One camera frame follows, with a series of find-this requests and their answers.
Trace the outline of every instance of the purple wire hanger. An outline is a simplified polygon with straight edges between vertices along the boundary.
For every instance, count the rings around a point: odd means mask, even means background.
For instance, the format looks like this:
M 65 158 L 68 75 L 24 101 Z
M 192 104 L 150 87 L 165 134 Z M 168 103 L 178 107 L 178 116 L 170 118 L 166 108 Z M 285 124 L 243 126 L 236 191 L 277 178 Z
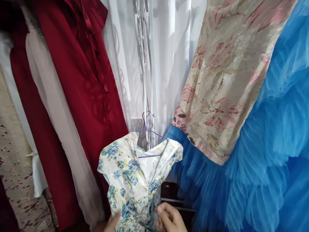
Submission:
M 147 131 L 147 132 L 153 132 L 153 133 L 155 133 L 157 136 L 159 136 L 159 137 L 164 138 L 164 139 L 167 140 L 168 138 L 166 138 L 166 137 L 164 137 L 164 136 L 161 136 L 161 135 L 157 134 L 157 133 L 154 132 L 154 131 L 151 131 L 151 130 L 147 130 L 147 129 L 146 129 L 146 124 L 145 124 L 145 119 L 144 119 L 144 113 L 145 113 L 145 112 L 143 112 L 143 114 L 142 114 L 142 118 L 143 118 L 143 122 L 144 122 L 143 129 L 142 129 L 142 130 L 136 130 L 135 132 L 143 132 L 144 129 L 145 129 L 145 131 Z M 154 156 L 161 156 L 161 155 L 140 156 L 139 158 L 154 157 Z

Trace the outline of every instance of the sheer white fabric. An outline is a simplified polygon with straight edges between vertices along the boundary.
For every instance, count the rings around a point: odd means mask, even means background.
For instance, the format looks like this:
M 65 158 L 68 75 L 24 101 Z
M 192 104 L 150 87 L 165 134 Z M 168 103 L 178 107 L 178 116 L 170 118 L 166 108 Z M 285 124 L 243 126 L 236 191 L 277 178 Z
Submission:
M 142 89 L 132 1 L 101 0 L 109 13 L 103 38 L 129 131 L 142 128 Z M 195 53 L 207 1 L 153 0 L 157 128 L 165 134 Z
M 43 190 L 48 187 L 48 184 L 12 73 L 10 61 L 10 51 L 12 47 L 13 42 L 10 35 L 0 31 L 0 63 L 16 113 L 32 150 L 32 153 L 28 156 L 32 156 L 34 197 L 38 198 L 42 195 Z
M 92 230 L 97 223 L 105 219 L 101 194 L 82 147 L 47 44 L 30 24 L 31 20 L 27 17 L 25 8 L 23 12 L 30 30 L 26 38 L 30 70 L 66 153 L 79 206 L 86 223 Z

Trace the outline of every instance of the tulle ruffle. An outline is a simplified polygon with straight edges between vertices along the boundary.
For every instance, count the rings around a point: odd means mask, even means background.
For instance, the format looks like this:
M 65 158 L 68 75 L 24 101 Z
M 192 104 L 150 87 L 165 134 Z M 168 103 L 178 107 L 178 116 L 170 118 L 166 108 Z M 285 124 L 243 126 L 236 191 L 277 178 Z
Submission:
M 178 196 L 196 210 L 196 231 L 309 228 L 309 1 L 300 0 L 274 49 L 259 97 L 230 159 L 219 166 L 178 128 Z

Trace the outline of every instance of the finger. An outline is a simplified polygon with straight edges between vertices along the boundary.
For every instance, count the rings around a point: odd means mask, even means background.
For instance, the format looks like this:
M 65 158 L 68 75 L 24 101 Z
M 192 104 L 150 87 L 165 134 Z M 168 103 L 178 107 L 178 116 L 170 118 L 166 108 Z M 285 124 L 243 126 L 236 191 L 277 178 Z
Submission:
M 158 221 L 159 221 L 159 229 L 163 230 L 164 229 L 164 224 L 163 224 L 163 222 L 162 222 L 160 217 L 158 218 Z
M 113 217 L 109 218 L 108 227 L 114 228 L 120 218 L 120 212 L 117 212 Z
M 162 204 L 159 205 L 164 211 L 168 212 L 171 216 L 175 215 L 178 213 L 178 210 L 175 209 L 173 206 L 171 206 L 167 202 L 163 202 Z
M 166 227 L 167 230 L 171 230 L 173 227 L 173 223 L 171 220 L 168 218 L 166 212 L 161 208 L 161 206 L 157 207 L 157 212 L 159 214 L 159 217 L 161 218 L 164 226 Z

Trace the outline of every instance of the hanging garment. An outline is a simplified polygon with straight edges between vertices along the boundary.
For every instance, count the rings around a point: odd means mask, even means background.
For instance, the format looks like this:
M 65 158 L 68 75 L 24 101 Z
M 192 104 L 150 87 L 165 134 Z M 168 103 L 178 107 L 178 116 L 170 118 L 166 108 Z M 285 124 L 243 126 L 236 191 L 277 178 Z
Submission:
M 108 218 L 108 184 L 97 172 L 98 156 L 127 127 L 101 34 L 107 10 L 96 0 L 33 4 Z
M 19 232 L 17 219 L 0 179 L 0 231 Z
M 85 222 L 92 230 L 105 220 L 100 190 L 81 145 L 46 42 L 33 26 L 34 17 L 26 6 L 22 6 L 22 11 L 29 28 L 26 51 L 31 74 L 69 161 L 77 200 Z
M 143 92 L 133 4 L 132 1 L 123 0 L 101 2 L 108 8 L 103 38 L 126 124 L 130 132 L 141 130 Z M 206 5 L 206 0 L 152 0 L 151 41 L 155 49 L 151 59 L 154 61 L 152 69 L 155 73 L 155 91 L 151 112 L 155 116 L 154 130 L 158 134 L 166 133 L 179 103 L 192 64 Z M 148 60 L 146 71 L 150 74 Z
M 53 198 L 59 229 L 64 230 L 82 217 L 70 166 L 31 76 L 25 49 L 28 29 L 22 12 L 11 8 L 6 11 L 11 11 L 6 24 L 10 25 L 14 44 L 10 54 L 12 72 Z
M 42 195 L 35 198 L 31 148 L 21 127 L 0 68 L 0 177 L 20 231 L 55 231 Z
M 297 0 L 210 0 L 173 125 L 224 165 Z
M 299 0 L 270 61 L 231 158 L 211 162 L 172 126 L 184 147 L 173 168 L 193 202 L 197 231 L 307 231 L 309 227 L 309 2 Z
M 183 156 L 181 144 L 171 139 L 144 151 L 137 145 L 138 135 L 131 132 L 116 140 L 102 150 L 99 158 L 98 172 L 110 184 L 108 199 L 112 214 L 118 210 L 122 214 L 116 231 L 155 229 L 153 197 L 172 165 Z
M 29 123 L 27 121 L 25 111 L 23 109 L 22 102 L 19 97 L 19 93 L 16 87 L 16 83 L 13 77 L 10 51 L 13 47 L 10 35 L 6 32 L 0 31 L 0 63 L 3 69 L 4 78 L 11 95 L 14 107 L 16 109 L 18 118 L 22 125 L 23 131 L 26 135 L 27 141 L 31 147 L 32 153 L 28 156 L 32 156 L 32 170 L 33 170 L 33 185 L 34 185 L 34 197 L 42 195 L 43 190 L 48 187 L 43 167 L 36 149 L 34 139 L 30 130 Z

